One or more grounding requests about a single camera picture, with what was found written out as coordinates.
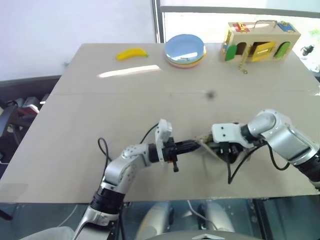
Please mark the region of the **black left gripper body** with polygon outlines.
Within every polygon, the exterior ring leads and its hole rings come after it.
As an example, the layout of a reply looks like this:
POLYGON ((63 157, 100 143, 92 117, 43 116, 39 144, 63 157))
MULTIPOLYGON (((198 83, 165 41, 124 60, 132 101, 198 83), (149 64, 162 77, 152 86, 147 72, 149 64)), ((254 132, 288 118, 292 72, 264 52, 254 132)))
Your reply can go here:
POLYGON ((174 173, 179 171, 179 168, 177 165, 177 161, 178 161, 177 151, 178 151, 178 148, 174 141, 174 138, 170 137, 168 141, 163 144, 162 154, 165 162, 173 164, 174 173))

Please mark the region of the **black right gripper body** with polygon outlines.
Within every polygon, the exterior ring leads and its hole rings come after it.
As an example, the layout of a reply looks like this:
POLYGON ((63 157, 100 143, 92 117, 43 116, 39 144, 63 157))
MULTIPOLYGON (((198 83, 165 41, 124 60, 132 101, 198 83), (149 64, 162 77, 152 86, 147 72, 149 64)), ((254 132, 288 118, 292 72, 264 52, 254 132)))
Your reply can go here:
POLYGON ((227 158, 222 158, 221 156, 221 151, 220 151, 220 145, 219 143, 213 143, 212 144, 212 150, 216 153, 216 155, 223 160, 224 162, 229 162, 230 163, 230 153, 231 153, 231 143, 227 142, 227 158))

